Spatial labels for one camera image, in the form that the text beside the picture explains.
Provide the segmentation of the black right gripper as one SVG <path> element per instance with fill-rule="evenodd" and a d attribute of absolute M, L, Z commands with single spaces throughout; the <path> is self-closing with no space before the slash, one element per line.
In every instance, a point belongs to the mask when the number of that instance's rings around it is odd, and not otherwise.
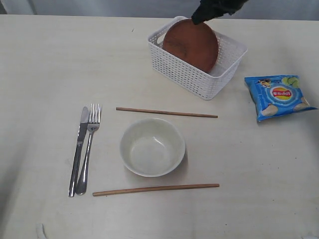
<path fill-rule="evenodd" d="M 246 3 L 246 0 L 201 0 L 200 6 L 191 16 L 193 24 L 198 25 L 216 16 L 232 15 Z"/>

